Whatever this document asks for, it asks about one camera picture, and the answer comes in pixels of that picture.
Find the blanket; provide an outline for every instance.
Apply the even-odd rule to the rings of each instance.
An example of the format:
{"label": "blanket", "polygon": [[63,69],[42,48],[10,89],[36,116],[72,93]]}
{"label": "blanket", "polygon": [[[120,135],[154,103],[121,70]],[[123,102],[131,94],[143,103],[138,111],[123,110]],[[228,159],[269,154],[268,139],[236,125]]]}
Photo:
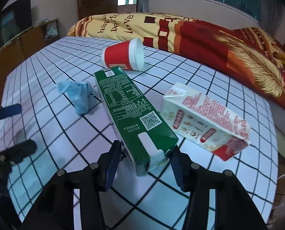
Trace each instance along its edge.
{"label": "blanket", "polygon": [[228,30],[170,14],[120,13],[86,17],[68,36],[140,38],[145,46],[218,70],[285,108],[285,52],[259,28]]}

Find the paper cup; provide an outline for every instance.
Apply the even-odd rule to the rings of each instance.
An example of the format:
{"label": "paper cup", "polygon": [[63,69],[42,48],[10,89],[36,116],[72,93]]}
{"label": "paper cup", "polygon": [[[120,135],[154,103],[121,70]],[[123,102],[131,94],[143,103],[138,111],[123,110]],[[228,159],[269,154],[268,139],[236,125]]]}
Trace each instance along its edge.
{"label": "paper cup", "polygon": [[121,67],[124,70],[142,71],[144,57],[143,43],[139,38],[106,47],[102,52],[102,62],[105,66]]}

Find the white checkered tablecloth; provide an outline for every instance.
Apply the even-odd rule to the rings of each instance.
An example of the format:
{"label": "white checkered tablecloth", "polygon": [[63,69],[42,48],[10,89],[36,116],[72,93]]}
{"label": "white checkered tablecloth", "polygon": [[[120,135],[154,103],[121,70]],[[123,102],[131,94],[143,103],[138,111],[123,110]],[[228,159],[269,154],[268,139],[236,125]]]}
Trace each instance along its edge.
{"label": "white checkered tablecloth", "polygon": [[[88,81],[102,69],[101,53],[116,40],[65,37],[32,55],[7,77],[2,106],[21,103],[22,114],[0,121],[0,150],[33,139],[37,151],[13,166],[8,188],[21,220],[52,175],[83,169],[107,152],[116,139],[103,105],[93,97],[93,107],[79,117],[56,83]],[[269,104],[235,80],[175,54],[144,47],[143,72],[126,71],[138,88],[160,110],[162,95],[175,82],[187,84],[249,121],[251,145],[226,162],[179,137],[180,150],[209,170],[232,170],[267,221],[275,196],[278,174],[276,133]],[[100,193],[108,229],[181,229],[189,193],[182,193],[170,165],[137,177],[122,158],[112,188]],[[81,228],[79,191],[75,190],[75,229]],[[215,191],[210,191],[207,229],[213,229]]]}

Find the blue crumpled tissue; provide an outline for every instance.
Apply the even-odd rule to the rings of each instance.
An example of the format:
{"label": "blue crumpled tissue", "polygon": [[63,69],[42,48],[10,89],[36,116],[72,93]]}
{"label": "blue crumpled tissue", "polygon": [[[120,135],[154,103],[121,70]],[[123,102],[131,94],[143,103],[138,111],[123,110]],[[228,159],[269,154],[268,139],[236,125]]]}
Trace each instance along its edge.
{"label": "blue crumpled tissue", "polygon": [[93,94],[93,88],[89,82],[63,81],[57,83],[56,88],[60,93],[68,93],[78,115],[88,112],[91,107],[89,104],[90,96]]}

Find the green carton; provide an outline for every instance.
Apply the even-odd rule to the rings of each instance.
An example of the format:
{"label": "green carton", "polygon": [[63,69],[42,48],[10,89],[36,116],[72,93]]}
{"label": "green carton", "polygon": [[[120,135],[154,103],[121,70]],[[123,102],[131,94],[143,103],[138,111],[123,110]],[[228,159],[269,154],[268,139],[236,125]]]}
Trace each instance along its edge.
{"label": "green carton", "polygon": [[95,73],[100,98],[138,176],[167,161],[178,137],[120,67]]}

